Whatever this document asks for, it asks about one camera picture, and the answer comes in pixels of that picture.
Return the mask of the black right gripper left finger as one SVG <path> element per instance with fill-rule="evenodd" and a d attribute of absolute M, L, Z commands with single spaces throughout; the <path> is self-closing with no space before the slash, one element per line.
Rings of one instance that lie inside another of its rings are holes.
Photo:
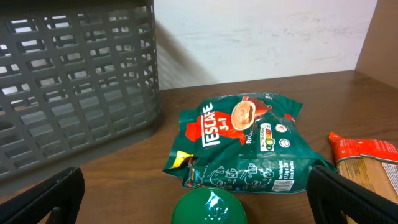
<path fill-rule="evenodd" d="M 79 167 L 69 167 L 1 204 L 1 223 L 74 224 L 85 194 Z"/>

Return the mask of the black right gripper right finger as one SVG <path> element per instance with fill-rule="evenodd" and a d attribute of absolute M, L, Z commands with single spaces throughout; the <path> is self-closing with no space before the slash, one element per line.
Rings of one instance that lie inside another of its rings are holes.
<path fill-rule="evenodd" d="M 397 204 L 326 169 L 315 166 L 306 186 L 316 223 L 397 223 Z"/>

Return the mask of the red spaghetti pasta packet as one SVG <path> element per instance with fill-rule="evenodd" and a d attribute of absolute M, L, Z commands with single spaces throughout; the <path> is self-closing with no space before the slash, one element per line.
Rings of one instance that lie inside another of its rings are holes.
<path fill-rule="evenodd" d="M 397 149 L 377 139 L 329 134 L 339 175 L 397 203 Z"/>

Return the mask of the green Nescafe coffee bag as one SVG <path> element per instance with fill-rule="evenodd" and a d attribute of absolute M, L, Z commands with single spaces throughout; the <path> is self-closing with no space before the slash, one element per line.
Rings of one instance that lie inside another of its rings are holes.
<path fill-rule="evenodd" d="M 302 104 L 277 93 L 223 95 L 179 114 L 179 132 L 163 171 L 189 189 L 293 194 L 316 166 L 335 166 L 315 152 L 295 120 Z"/>

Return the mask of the green lid jar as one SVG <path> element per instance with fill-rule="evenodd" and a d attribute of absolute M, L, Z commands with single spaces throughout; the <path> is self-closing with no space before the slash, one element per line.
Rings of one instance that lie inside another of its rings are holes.
<path fill-rule="evenodd" d="M 217 187 L 200 187 L 186 193 L 176 204 L 171 224 L 247 224 L 241 202 Z"/>

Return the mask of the grey plastic basket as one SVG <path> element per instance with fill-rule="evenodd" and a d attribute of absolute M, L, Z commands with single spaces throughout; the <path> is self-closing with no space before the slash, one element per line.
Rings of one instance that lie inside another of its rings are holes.
<path fill-rule="evenodd" d="M 1 2 L 1 195 L 159 121 L 152 1 Z"/>

